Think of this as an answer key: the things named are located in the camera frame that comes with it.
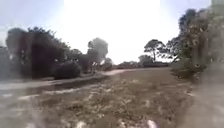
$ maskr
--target dirt patch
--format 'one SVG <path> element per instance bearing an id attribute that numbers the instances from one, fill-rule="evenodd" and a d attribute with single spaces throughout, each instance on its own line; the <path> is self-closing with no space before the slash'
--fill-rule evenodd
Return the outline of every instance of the dirt patch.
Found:
<path id="1" fill-rule="evenodd" d="M 80 121 L 85 128 L 144 128 L 147 120 L 175 128 L 192 103 L 191 90 L 190 83 L 171 76 L 167 68 L 147 69 L 73 93 L 41 95 L 32 100 L 32 109 L 47 128 L 76 127 Z"/>

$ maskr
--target tree trunk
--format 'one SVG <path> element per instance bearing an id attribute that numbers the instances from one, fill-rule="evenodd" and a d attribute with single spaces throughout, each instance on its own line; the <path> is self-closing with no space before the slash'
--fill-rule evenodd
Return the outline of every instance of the tree trunk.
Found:
<path id="1" fill-rule="evenodd" d="M 154 58 L 154 61 L 156 61 L 156 53 L 155 53 L 155 50 L 153 50 L 153 58 Z"/>

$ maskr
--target sky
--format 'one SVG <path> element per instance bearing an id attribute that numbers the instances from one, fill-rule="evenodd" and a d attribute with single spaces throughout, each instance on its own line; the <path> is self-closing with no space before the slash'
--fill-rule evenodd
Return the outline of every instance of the sky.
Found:
<path id="1" fill-rule="evenodd" d="M 0 0 L 0 44 L 13 27 L 39 26 L 56 31 L 72 48 L 102 38 L 114 63 L 137 61 L 151 39 L 168 40 L 179 33 L 178 19 L 189 8 L 208 7 L 211 0 Z"/>

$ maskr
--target dirt path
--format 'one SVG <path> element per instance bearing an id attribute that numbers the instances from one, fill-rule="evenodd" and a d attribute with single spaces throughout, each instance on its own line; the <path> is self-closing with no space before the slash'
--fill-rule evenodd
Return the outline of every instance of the dirt path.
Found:
<path id="1" fill-rule="evenodd" d="M 224 86 L 214 84 L 207 78 L 195 95 L 194 105 L 188 110 L 179 128 L 223 128 L 224 126 Z"/>

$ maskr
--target bush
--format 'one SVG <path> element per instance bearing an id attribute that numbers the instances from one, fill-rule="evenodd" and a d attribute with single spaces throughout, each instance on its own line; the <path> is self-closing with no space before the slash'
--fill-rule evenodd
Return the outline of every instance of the bush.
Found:
<path id="1" fill-rule="evenodd" d="M 68 61 L 60 64 L 54 71 L 53 77 L 58 79 L 71 79 L 79 77 L 81 74 L 80 66 L 75 61 Z"/>

